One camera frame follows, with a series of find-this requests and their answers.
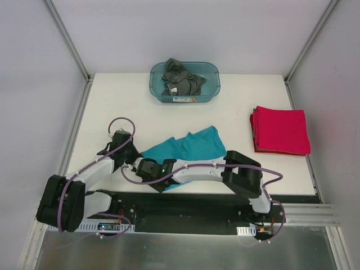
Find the teal t shirt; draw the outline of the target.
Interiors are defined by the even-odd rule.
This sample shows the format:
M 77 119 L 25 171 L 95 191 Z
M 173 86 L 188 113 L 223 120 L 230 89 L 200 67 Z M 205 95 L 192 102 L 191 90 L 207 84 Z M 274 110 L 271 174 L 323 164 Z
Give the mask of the teal t shirt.
M 199 161 L 225 156 L 227 150 L 214 126 L 176 139 L 170 137 L 142 153 L 144 158 L 154 159 L 159 164 L 165 159 Z

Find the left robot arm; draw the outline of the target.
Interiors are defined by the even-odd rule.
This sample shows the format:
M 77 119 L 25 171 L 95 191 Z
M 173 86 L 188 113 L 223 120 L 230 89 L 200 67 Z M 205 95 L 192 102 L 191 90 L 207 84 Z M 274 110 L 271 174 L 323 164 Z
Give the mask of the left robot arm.
M 49 177 L 36 213 L 38 222 L 58 230 L 74 232 L 83 218 L 101 213 L 105 218 L 115 218 L 119 205 L 111 196 L 87 191 L 106 177 L 111 176 L 125 163 L 133 163 L 141 154 L 133 144 L 133 136 L 117 130 L 112 141 L 98 152 L 83 169 L 65 176 Z

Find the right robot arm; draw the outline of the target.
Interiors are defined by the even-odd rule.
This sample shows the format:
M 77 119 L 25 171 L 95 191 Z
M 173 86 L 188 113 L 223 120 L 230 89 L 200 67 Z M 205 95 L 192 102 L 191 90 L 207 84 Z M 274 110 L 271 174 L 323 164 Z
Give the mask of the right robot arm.
M 185 161 L 165 159 L 161 164 L 150 158 L 139 158 L 132 169 L 143 183 L 158 192 L 188 182 L 219 182 L 234 194 L 249 200 L 254 218 L 266 222 L 273 215 L 271 200 L 262 187 L 261 164 L 237 152 L 212 160 Z

